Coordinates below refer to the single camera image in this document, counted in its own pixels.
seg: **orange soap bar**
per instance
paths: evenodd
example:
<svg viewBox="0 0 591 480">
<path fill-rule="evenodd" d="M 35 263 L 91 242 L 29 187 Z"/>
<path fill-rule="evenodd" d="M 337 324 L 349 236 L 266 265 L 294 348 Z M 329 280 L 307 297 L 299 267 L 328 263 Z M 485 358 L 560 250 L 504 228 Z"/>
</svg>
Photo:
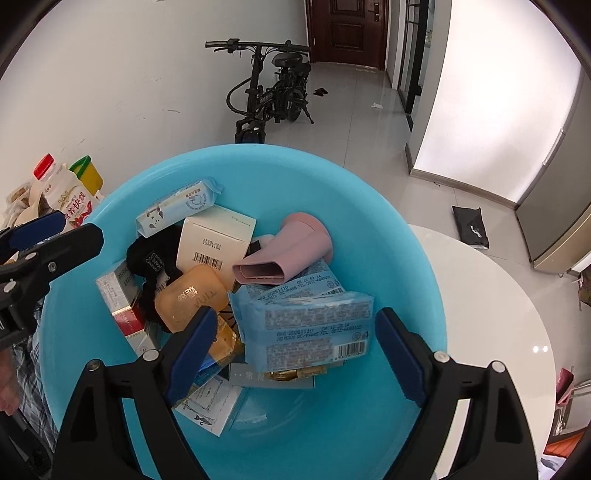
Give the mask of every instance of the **orange soap bar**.
<svg viewBox="0 0 591 480">
<path fill-rule="evenodd" d="M 181 332 L 202 305 L 228 306 L 228 292 L 211 267 L 196 265 L 156 295 L 156 312 L 171 332 Z"/>
</svg>

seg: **white wall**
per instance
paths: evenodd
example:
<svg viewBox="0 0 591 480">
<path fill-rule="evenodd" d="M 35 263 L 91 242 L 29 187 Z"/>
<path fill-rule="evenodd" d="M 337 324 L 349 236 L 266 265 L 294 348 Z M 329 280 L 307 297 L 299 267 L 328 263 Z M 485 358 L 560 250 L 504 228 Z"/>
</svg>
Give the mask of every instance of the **white wall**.
<svg viewBox="0 0 591 480">
<path fill-rule="evenodd" d="M 304 1 L 63 0 L 0 80 L 0 199 L 47 152 L 90 155 L 109 193 L 161 160 L 233 142 L 225 99 L 250 55 L 204 48 L 230 37 L 306 45 Z"/>
<path fill-rule="evenodd" d="M 517 202 L 564 125 L 579 72 L 570 47 L 529 0 L 453 0 L 414 168 Z"/>
<path fill-rule="evenodd" d="M 386 70 L 392 80 L 392 88 L 398 88 L 400 64 L 402 62 L 402 44 L 404 43 L 404 20 L 406 0 L 390 1 L 390 25 L 388 27 L 388 52 Z"/>
</svg>

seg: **plaid shorts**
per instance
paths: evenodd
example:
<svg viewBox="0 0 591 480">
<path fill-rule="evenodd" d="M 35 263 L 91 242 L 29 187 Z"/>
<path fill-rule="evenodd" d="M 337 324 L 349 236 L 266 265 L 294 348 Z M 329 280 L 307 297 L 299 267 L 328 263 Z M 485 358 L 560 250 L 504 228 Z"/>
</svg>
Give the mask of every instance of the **plaid shorts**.
<svg viewBox="0 0 591 480">
<path fill-rule="evenodd" d="M 41 321 L 43 300 L 37 303 L 35 319 Z M 46 442 L 51 451 L 56 449 L 57 428 L 43 391 L 41 365 L 39 364 L 39 337 L 37 332 L 27 340 L 12 347 L 17 367 L 18 384 L 21 387 L 19 410 L 33 430 Z"/>
</svg>

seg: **wet wipes package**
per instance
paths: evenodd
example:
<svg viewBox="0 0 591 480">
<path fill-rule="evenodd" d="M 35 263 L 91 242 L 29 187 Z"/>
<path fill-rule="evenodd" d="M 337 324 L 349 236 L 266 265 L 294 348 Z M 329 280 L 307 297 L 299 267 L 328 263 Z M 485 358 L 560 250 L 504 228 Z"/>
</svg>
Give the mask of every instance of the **wet wipes package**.
<svg viewBox="0 0 591 480">
<path fill-rule="evenodd" d="M 294 299 L 302 297 L 322 297 L 344 293 L 345 289 L 332 273 L 332 270 L 322 259 L 306 268 L 302 273 L 278 287 L 247 284 L 236 292 L 241 303 L 260 300 L 264 303 L 281 299 Z"/>
<path fill-rule="evenodd" d="M 367 353 L 374 334 L 374 298 L 347 292 L 324 297 L 240 302 L 232 310 L 256 372 L 314 367 Z"/>
<path fill-rule="evenodd" d="M 199 213 L 216 203 L 223 186 L 212 177 L 192 182 L 186 187 L 155 202 L 138 215 L 138 232 L 149 237 L 188 216 Z"/>
</svg>

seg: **black bag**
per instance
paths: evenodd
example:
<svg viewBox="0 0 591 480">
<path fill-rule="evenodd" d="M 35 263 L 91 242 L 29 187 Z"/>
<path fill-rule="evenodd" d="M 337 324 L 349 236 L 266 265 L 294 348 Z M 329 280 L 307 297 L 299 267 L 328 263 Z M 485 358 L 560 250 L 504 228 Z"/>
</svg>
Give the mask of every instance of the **black bag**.
<svg viewBox="0 0 591 480">
<path fill-rule="evenodd" d="M 452 206 L 460 240 L 466 245 L 477 249 L 488 249 L 488 237 L 482 221 L 482 211 L 478 208 L 462 208 Z"/>
</svg>

